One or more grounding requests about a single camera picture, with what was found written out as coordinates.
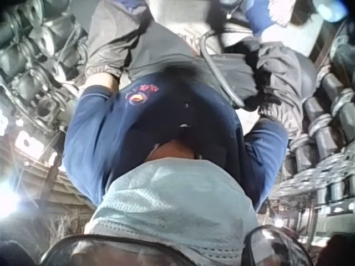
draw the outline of embroidered logo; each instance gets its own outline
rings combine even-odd
[[[131,89],[126,94],[126,99],[132,105],[143,104],[148,100],[150,94],[155,93],[159,90],[159,88],[155,85],[140,85],[139,87],[135,87]]]

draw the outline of black hose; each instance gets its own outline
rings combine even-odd
[[[249,29],[233,29],[233,28],[225,28],[224,33],[251,33]],[[209,55],[207,51],[207,46],[206,46],[206,41],[208,38],[217,35],[213,30],[210,30],[209,32],[206,32],[200,39],[200,50],[201,50],[201,55],[202,57],[206,60],[207,65],[210,67],[212,73],[218,80],[218,82],[221,84],[221,87],[223,91],[229,96],[229,98],[239,107],[245,109],[245,103],[242,101],[242,99],[239,98],[239,96],[233,91],[231,86],[229,86],[227,80],[224,78],[222,75],[221,71],[219,68],[215,65],[213,62],[211,56]]]

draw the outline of worker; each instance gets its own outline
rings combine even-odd
[[[262,95],[260,119],[244,136],[204,59],[154,22],[145,1],[99,2],[63,156],[74,186],[97,206],[86,234],[157,243],[198,265],[239,265],[303,119],[295,52],[283,45],[268,0],[245,3],[260,41],[256,72],[239,55],[214,57],[245,103]],[[123,71],[132,82],[119,90]],[[110,263],[89,261],[115,265],[110,248],[88,249]]]

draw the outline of safety goggles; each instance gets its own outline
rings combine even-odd
[[[242,266],[312,266],[304,247],[274,226],[260,226],[244,241]],[[181,252],[137,239],[76,235],[62,239],[43,256],[40,266],[193,266]]]

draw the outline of person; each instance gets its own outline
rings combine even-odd
[[[198,265],[238,265],[303,118],[300,62],[268,0],[245,2],[260,41],[256,70],[242,55],[212,57],[235,93],[258,105],[245,136],[204,59],[154,22],[145,1],[99,2],[63,155],[74,186],[98,206],[86,234],[158,243]],[[118,90],[124,71],[132,82]],[[112,265],[117,256],[102,257]]]

